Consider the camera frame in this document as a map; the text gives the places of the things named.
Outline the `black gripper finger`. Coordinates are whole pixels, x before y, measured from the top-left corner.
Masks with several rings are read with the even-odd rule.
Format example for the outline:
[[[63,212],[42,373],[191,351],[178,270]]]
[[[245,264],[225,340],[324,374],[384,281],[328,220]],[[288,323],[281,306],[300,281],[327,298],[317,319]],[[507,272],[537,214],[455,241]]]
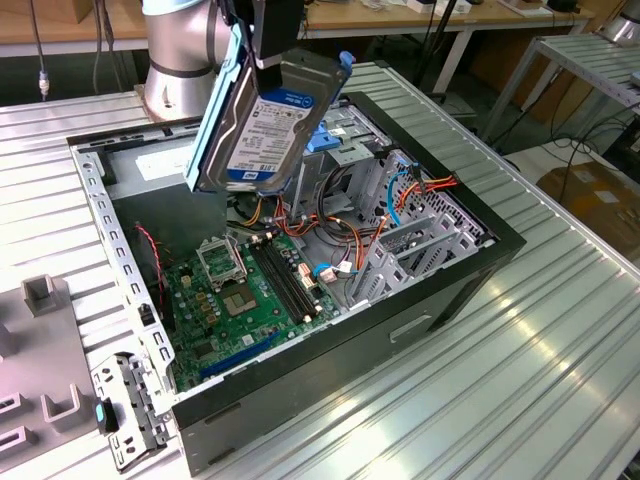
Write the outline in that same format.
[[[255,83],[259,94],[266,94],[282,86],[281,55],[266,59],[255,58]]]

